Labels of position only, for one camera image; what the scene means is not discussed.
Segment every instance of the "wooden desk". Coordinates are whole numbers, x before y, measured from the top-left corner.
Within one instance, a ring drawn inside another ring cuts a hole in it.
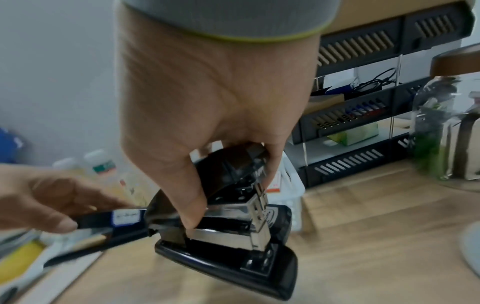
[[[307,191],[292,303],[479,303],[458,235],[480,196],[430,183],[408,162]],[[145,239],[103,255],[56,304],[276,303],[176,265]]]

